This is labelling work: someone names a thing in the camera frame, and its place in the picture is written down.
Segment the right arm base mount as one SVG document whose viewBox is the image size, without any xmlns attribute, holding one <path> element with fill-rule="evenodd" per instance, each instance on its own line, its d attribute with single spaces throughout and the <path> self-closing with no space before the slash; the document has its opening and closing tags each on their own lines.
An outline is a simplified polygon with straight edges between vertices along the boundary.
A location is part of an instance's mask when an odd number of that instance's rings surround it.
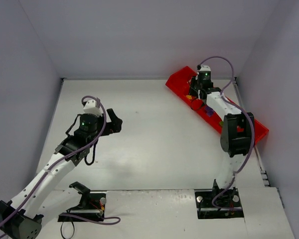
<svg viewBox="0 0 299 239">
<path fill-rule="evenodd" d="M 216 206 L 212 200 L 218 192 L 195 190 L 194 193 L 199 220 L 244 218 L 238 189 L 230 189 L 217 198 L 214 202 Z"/>
</svg>

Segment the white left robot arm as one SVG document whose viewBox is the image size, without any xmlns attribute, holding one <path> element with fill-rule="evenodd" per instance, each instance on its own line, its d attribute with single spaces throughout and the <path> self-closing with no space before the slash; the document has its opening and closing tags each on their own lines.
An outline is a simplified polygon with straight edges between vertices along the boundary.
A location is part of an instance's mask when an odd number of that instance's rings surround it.
<svg viewBox="0 0 299 239">
<path fill-rule="evenodd" d="M 88 154 L 96 154 L 102 136 L 119 133 L 123 121 L 112 109 L 78 114 L 75 124 L 66 130 L 66 137 L 56 147 L 45 167 L 31 182 L 9 201 L 0 201 L 0 231 L 11 239 L 35 239 L 53 218 L 73 208 L 83 209 L 91 201 L 90 189 L 74 182 L 59 197 L 50 197 L 55 186 Z"/>
</svg>

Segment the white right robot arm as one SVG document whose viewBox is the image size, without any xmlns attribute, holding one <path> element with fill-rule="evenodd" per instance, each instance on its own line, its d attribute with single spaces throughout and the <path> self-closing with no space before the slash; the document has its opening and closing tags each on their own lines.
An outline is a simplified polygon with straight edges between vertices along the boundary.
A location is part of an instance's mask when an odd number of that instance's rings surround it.
<svg viewBox="0 0 299 239">
<path fill-rule="evenodd" d="M 245 156 L 254 144 L 254 117 L 243 113 L 241 108 L 221 93 L 211 81 L 211 69 L 204 65 L 190 81 L 190 95 L 198 97 L 208 111 L 213 111 L 222 121 L 220 145 L 223 162 L 220 173 L 214 180 L 214 187 L 220 190 L 232 189 L 235 176 L 245 161 Z"/>
</svg>

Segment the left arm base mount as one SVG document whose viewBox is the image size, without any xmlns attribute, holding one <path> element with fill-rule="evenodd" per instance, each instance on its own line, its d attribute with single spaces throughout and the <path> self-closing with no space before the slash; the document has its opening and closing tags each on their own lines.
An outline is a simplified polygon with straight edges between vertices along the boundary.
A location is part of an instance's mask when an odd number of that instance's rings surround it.
<svg viewBox="0 0 299 239">
<path fill-rule="evenodd" d="M 103 222 L 105 217 L 106 191 L 92 191 L 85 185 L 74 182 L 69 185 L 80 195 L 78 205 L 72 206 L 58 216 L 58 222 L 84 222 L 79 218 L 65 216 L 72 214 L 92 221 Z"/>
</svg>

